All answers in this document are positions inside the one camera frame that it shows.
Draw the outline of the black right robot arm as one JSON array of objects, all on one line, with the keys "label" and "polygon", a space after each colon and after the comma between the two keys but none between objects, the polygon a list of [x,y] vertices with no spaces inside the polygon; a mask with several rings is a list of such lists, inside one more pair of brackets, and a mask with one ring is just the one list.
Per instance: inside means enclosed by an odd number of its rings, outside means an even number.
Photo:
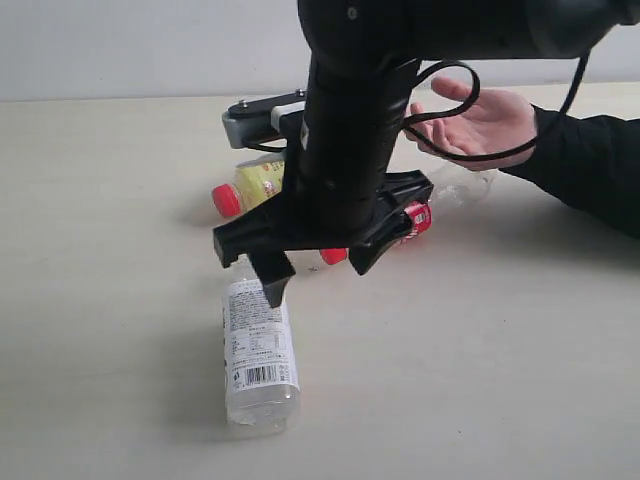
[{"label": "black right robot arm", "polygon": [[237,104],[223,123],[235,148],[284,140],[280,193],[213,232],[223,266],[246,256],[272,307],[294,276],[288,253],[344,248],[359,274],[411,232],[409,204],[433,189],[419,171],[391,173],[412,91],[474,60],[577,59],[635,1],[301,1],[311,50],[303,91]]}]

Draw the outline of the open bare human hand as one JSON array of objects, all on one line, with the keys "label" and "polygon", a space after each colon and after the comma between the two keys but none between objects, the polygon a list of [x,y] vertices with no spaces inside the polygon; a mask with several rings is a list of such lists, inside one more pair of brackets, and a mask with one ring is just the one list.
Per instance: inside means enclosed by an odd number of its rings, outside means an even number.
[{"label": "open bare human hand", "polygon": [[537,134],[533,106],[501,89],[481,90],[473,106],[460,115],[426,120],[412,128],[437,147],[465,156],[506,151]]}]

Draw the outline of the black sleeved forearm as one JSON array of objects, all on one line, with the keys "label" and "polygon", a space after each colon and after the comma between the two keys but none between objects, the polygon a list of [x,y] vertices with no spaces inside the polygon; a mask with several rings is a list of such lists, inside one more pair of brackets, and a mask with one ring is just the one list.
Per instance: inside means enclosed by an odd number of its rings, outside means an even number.
[{"label": "black sleeved forearm", "polygon": [[564,116],[530,158],[504,173],[618,232],[639,237],[639,120]]}]

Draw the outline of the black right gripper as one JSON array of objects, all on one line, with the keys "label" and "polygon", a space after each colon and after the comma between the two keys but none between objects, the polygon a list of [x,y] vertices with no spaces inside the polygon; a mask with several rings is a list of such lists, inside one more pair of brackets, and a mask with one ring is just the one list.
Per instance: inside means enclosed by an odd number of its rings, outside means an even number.
[{"label": "black right gripper", "polygon": [[371,77],[348,78],[311,60],[281,192],[213,232],[223,267],[249,254],[271,308],[282,305],[296,274],[284,251],[347,248],[365,275],[412,231],[404,207],[428,181],[409,173],[384,183],[419,67],[416,59],[399,59]]}]

